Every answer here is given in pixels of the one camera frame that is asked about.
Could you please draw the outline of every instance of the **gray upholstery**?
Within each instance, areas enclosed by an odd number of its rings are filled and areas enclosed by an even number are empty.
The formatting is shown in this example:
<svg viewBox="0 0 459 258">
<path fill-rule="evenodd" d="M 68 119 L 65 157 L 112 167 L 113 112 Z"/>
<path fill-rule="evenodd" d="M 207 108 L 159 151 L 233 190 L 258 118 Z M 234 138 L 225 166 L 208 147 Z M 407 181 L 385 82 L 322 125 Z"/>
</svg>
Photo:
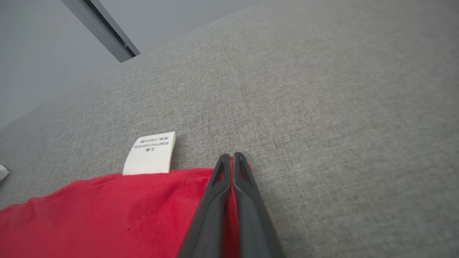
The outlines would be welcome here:
<svg viewBox="0 0 459 258">
<path fill-rule="evenodd" d="M 245 153 L 288 257 L 456 257 L 458 12 L 280 1 L 208 24 L 4 128 L 0 208 L 175 130 L 173 169 Z"/>
</svg>

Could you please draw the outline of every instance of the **clothing label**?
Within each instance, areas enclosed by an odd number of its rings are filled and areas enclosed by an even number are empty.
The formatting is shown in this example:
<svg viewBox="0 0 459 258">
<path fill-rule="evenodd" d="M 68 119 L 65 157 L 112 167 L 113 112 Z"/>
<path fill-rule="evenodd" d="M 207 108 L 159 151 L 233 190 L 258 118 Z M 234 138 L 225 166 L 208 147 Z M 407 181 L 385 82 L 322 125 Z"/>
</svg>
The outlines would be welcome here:
<svg viewBox="0 0 459 258">
<path fill-rule="evenodd" d="M 124 163 L 123 175 L 169 173 L 175 132 L 138 138 Z"/>
</svg>

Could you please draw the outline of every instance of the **red shirt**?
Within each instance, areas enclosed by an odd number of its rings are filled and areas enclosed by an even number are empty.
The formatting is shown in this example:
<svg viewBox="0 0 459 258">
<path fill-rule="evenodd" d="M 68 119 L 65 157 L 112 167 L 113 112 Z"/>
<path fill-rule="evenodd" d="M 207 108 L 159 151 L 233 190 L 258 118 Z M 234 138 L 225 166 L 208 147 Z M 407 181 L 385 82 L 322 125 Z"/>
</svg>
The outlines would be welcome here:
<svg viewBox="0 0 459 258">
<path fill-rule="evenodd" d="M 112 174 L 0 211 L 0 257 L 177 256 L 213 169 Z M 224 255 L 239 253 L 234 192 L 224 221 Z"/>
</svg>

